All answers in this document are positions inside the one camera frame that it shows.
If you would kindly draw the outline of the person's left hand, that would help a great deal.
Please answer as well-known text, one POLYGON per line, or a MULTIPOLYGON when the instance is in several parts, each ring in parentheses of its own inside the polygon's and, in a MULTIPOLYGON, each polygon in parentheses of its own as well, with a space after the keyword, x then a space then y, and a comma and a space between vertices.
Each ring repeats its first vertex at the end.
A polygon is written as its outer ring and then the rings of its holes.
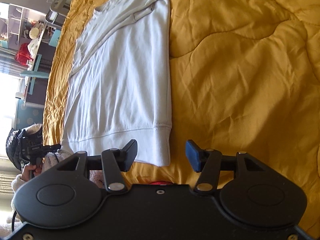
POLYGON ((36 165, 25 165, 23 168, 21 179, 25 182, 27 182, 30 179, 30 174, 32 173, 35 177, 40 175, 42 173, 42 166, 43 164, 40 164, 39 166, 36 165))

